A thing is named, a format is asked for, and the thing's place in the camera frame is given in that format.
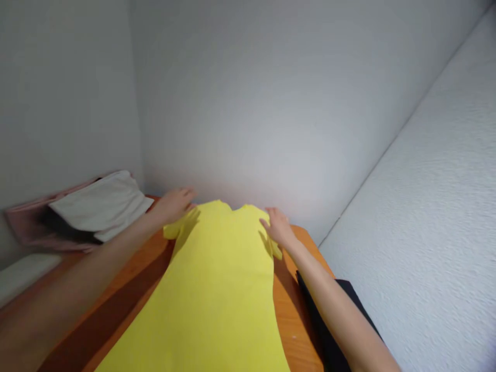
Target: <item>pink cloth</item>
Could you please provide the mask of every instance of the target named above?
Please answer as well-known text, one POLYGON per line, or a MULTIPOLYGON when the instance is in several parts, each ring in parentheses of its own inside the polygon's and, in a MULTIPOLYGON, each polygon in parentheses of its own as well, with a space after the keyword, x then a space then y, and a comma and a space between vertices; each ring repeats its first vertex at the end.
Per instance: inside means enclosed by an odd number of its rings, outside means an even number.
POLYGON ((48 248, 57 251, 91 252, 94 248, 97 248, 98 245, 96 244, 81 244, 59 237, 56 233, 51 232, 40 224, 38 218, 44 209, 48 208, 49 203, 62 199, 64 196, 73 193, 74 191, 87 187, 99 178, 105 177, 108 174, 110 173, 95 177, 88 182, 57 194, 8 209, 5 214, 17 240, 24 246, 48 248))

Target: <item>white wall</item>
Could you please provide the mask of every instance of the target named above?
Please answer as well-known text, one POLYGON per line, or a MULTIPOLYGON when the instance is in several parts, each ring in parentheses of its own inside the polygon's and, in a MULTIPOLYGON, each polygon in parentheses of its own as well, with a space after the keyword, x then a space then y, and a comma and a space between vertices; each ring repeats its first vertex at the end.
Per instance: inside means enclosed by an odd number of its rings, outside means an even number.
POLYGON ((489 0, 132 2, 147 190, 320 243, 489 0))
MULTIPOLYGON (((0 208, 126 168, 142 183, 127 3, 0 5, 0 208)), ((0 267, 20 253, 0 223, 0 267)))
POLYGON ((404 371, 496 368, 496 7, 320 249, 404 371))

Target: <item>wooden table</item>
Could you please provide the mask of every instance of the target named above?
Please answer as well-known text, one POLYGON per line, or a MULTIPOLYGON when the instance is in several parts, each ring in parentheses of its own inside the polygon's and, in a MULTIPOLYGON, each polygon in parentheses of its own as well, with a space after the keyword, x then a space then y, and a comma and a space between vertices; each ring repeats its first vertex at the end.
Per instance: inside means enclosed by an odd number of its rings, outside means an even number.
MULTIPOLYGON (((297 226, 292 229, 311 254, 334 276, 308 232, 297 226)), ((173 242, 162 238, 161 231, 145 243, 79 320, 74 330, 50 354, 40 371, 95 370, 153 293, 170 262, 173 247, 173 242)), ((58 267, 0 311, 0 322, 27 303, 42 287, 57 280, 82 257, 84 254, 65 255, 58 267)), ((300 294, 296 270, 286 252, 283 252, 283 260, 274 260, 273 295, 277 325, 290 370, 321 372, 320 348, 300 294)))

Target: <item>hand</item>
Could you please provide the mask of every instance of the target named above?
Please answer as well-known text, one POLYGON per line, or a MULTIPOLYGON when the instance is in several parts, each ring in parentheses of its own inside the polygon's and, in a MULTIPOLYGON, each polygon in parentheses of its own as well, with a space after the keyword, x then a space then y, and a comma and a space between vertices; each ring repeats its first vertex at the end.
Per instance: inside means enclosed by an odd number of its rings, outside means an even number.
POLYGON ((293 246, 295 242, 298 242, 298 239, 289 225, 289 218, 277 208, 266 208, 266 210, 269 213, 270 225, 264 219, 260 219, 260 222, 267 231, 269 237, 285 249, 288 249, 293 246))
POLYGON ((196 207, 191 203, 196 195, 193 188, 171 190, 162 196, 149 214, 159 226, 174 223, 196 207))

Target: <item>black cloth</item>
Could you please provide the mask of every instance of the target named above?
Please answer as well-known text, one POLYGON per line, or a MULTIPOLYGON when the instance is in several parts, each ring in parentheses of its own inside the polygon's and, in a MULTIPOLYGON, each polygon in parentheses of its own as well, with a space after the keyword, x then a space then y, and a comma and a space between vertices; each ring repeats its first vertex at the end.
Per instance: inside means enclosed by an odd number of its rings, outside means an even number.
POLYGON ((49 206, 47 206, 38 216, 38 222, 45 226, 48 230, 59 235, 61 238, 71 240, 76 243, 90 243, 97 245, 103 244, 103 242, 95 238, 95 232, 75 229, 49 206))
MULTIPOLYGON (((307 307, 308 314, 312 322, 312 327, 316 331, 317 337, 319 338, 320 343, 322 345, 322 351, 323 351, 322 357, 324 359, 322 363, 324 364, 325 369, 328 371, 351 372, 350 366, 348 365, 348 362, 346 361, 343 352, 339 348, 338 344, 332 337, 331 332, 329 332, 329 330, 327 329, 324 320, 320 316, 319 310, 317 309, 317 306, 315 305, 314 300, 312 299, 312 296, 310 295, 310 292, 306 287, 305 282, 303 281, 303 278, 301 277, 298 271, 296 272, 296 274, 298 277, 298 284, 303 294, 303 299, 305 301, 305 305, 307 307)), ((365 311, 351 283, 349 281, 341 280, 341 279, 337 279, 336 281, 341 286, 341 288, 346 292, 346 294, 351 298, 351 300, 354 302, 357 308, 361 311, 365 319, 367 319, 367 321, 370 323, 372 328, 374 328, 374 330, 377 332, 379 337, 381 337, 381 335, 377 331, 376 326, 374 325, 371 318, 365 311)))

